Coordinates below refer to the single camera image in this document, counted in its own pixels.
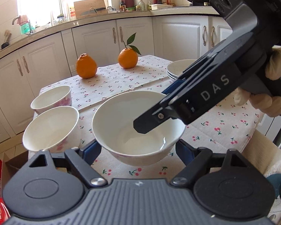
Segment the bowl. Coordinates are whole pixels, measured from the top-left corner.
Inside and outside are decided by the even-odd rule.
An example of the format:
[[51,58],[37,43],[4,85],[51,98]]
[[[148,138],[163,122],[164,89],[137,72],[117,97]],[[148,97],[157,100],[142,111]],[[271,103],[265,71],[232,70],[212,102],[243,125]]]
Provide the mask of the bowl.
[[133,121],[164,96],[153,91],[130,91],[110,98],[94,114],[92,128],[96,140],[116,159],[131,166],[160,161],[184,133],[184,123],[169,119],[140,134],[133,128]]
[[187,69],[191,64],[193,64],[195,59],[184,59],[179,61],[174,61],[167,66],[168,74],[173,76],[173,78],[178,78],[185,69]]
[[80,145],[79,112],[71,106],[59,106],[37,116],[25,129],[24,147],[33,152],[63,152]]
[[35,98],[30,104],[38,115],[60,106],[72,106],[71,87],[68,85],[52,88]]

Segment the orange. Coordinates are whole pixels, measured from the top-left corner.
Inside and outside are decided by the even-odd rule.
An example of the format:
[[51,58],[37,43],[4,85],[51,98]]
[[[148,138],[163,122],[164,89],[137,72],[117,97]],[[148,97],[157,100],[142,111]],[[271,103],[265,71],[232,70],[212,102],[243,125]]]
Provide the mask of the orange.
[[76,71],[81,78],[88,79],[96,75],[97,64],[88,54],[84,53],[77,60]]
[[120,52],[118,62],[122,68],[133,68],[138,62],[138,55],[131,48],[125,48]]

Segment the beige fabric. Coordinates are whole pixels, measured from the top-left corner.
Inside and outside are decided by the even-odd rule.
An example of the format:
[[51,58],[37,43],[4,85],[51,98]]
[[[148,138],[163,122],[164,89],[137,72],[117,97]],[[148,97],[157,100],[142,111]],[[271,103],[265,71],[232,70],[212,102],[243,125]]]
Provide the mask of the beige fabric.
[[281,150],[257,130],[242,154],[262,174],[281,159]]
[[[274,53],[265,68],[265,75],[270,80],[277,80],[281,77],[281,48],[274,49]],[[270,117],[277,117],[281,114],[281,97],[270,97],[266,94],[252,95],[249,92],[238,88],[234,96],[234,102],[242,106],[250,101],[253,107],[260,109]]]

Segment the cutting board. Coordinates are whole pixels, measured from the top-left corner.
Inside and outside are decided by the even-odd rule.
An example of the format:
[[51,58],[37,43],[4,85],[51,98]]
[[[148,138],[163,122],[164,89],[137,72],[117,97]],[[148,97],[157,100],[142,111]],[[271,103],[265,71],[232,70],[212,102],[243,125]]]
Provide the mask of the cutting board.
[[104,0],[83,0],[83,1],[74,2],[75,14],[77,19],[94,16],[97,14],[108,13],[107,9],[104,9],[104,10],[97,11],[97,13],[93,12],[87,15],[81,15],[82,13],[88,12],[90,8],[98,9],[102,7],[106,7]]

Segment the gloved hand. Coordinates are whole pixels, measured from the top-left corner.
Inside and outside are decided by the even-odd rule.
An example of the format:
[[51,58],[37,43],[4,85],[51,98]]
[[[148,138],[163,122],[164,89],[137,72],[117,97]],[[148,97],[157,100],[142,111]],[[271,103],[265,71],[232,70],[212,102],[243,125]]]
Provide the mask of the gloved hand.
[[[274,53],[265,67],[265,76],[270,80],[277,80],[281,77],[281,48],[273,49]],[[261,110],[269,117],[277,117],[281,114],[281,97],[271,97],[267,94],[253,95],[250,92],[238,87],[234,95],[234,102],[242,106],[250,101],[254,108]]]

